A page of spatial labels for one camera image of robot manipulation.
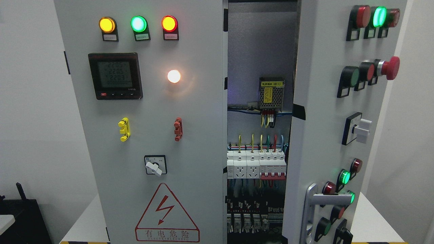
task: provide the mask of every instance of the lightning bolt symbol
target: lightning bolt symbol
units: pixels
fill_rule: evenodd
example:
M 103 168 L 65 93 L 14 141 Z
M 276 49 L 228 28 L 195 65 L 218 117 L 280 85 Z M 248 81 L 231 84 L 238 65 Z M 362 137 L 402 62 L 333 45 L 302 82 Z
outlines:
M 165 195 L 163 197 L 163 200 L 160 202 L 160 205 L 155 210 L 155 212 L 158 212 L 158 211 L 161 211 L 161 210 L 164 210 L 164 209 L 169 209 L 169 211 L 167 211 L 167 213 L 164 215 L 164 217 L 158 221 L 158 225 L 161 225 L 164 222 L 164 218 L 170 213 L 170 211 L 172 211 L 173 207 L 175 206 L 175 205 L 172 205 L 172 206 L 169 206 L 169 207 L 161 208 L 161 206 L 166 202 L 167 198 L 169 198 L 169 197 L 167 195 Z

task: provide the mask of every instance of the white table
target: white table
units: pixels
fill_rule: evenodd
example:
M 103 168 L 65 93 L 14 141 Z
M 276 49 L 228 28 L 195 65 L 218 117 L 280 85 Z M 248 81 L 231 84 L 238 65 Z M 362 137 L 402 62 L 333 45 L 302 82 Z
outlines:
M 351 229 L 353 242 L 404 242 L 360 193 Z M 108 242 L 99 195 L 95 196 L 62 241 Z
M 13 223 L 15 218 L 13 215 L 0 215 L 0 235 L 3 234 Z

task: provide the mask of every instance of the white wall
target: white wall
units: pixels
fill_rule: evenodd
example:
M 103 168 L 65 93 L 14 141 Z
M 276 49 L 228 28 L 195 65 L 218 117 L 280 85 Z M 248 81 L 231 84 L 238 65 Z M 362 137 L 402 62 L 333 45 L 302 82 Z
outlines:
M 369 162 L 367 198 L 411 244 L 424 242 L 434 213 L 433 9 L 432 0 L 413 2 L 375 163 Z
M 36 198 L 58 243 L 96 195 L 52 0 L 0 2 L 0 194 Z

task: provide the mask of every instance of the gray metal panel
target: gray metal panel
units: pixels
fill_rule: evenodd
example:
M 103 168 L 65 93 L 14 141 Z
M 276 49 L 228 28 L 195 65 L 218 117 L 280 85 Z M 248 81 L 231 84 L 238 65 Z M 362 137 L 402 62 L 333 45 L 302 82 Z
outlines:
M 377 85 L 367 86 L 359 92 L 351 91 L 350 96 L 338 99 L 339 78 L 344 66 L 359 66 L 365 59 L 389 60 L 394 54 L 401 24 L 391 28 L 387 38 L 364 40 L 361 33 L 360 40 L 346 42 L 349 14 L 356 4 L 400 8 L 402 16 L 406 0 L 301 2 L 294 103 L 305 107 L 306 120 L 294 118 L 291 127 L 290 180 L 286 187 L 283 223 L 283 234 L 289 243 L 299 242 L 302 206 L 309 185 L 317 183 L 322 188 L 326 181 L 336 182 L 339 171 L 349 169 L 353 158 L 360 158 L 365 164 L 362 171 L 343 190 L 358 194 L 369 163 L 367 160 L 387 80 L 382 76 Z M 341 145 L 345 119 L 355 112 L 362 112 L 362 118 L 373 121 L 371 135 L 366 144 L 354 141 L 348 146 Z M 357 196 L 343 216 L 349 220 L 349 226 L 356 202 Z M 331 208 L 317 209 L 313 234 L 319 219 L 330 217 Z M 340 222 L 336 221 L 320 242 L 332 243 L 333 228 Z
M 55 5 L 111 243 L 137 243 L 135 227 L 161 182 L 199 227 L 201 242 L 222 243 L 227 104 L 222 1 L 56 0 Z M 148 21 L 150 41 L 134 41 L 134 15 Z M 179 41 L 163 40 L 165 15 L 177 18 Z M 116 20 L 119 42 L 102 41 L 103 16 Z M 87 54 L 117 52 L 138 53 L 142 100 L 95 99 Z M 171 69 L 182 74 L 178 84 L 166 79 Z M 178 116 L 184 136 L 175 142 Z M 117 126 L 123 117 L 132 133 L 124 143 Z M 149 154 L 166 155 L 167 175 L 145 174 L 143 156 Z

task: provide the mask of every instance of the green indicator light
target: green indicator light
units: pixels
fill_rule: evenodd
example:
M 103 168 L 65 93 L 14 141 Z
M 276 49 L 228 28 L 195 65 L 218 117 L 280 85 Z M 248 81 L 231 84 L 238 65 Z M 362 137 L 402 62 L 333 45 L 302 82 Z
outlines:
M 146 26 L 148 26 L 148 24 L 142 16 L 134 16 L 131 19 L 131 28 L 133 28 L 135 32 L 144 31 L 146 29 Z
M 327 233 L 330 231 L 330 227 L 332 226 L 332 224 L 329 222 L 326 226 L 326 228 L 324 229 L 324 235 L 327 235 Z
M 358 69 L 355 69 L 353 75 L 351 76 L 351 87 L 357 85 L 358 82 Z
M 350 204 L 351 204 L 354 201 L 355 193 L 352 191 L 348 191 L 348 193 L 351 194 L 351 202 L 350 202 Z
M 351 176 L 350 172 L 343 169 L 341 171 L 340 176 L 339 176 L 339 181 L 341 182 L 342 185 L 346 185 L 348 183 L 348 181 L 350 180 L 350 176 Z
M 380 6 L 375 9 L 374 18 L 372 20 L 372 24 L 374 27 L 383 26 L 386 21 L 387 9 L 386 7 Z

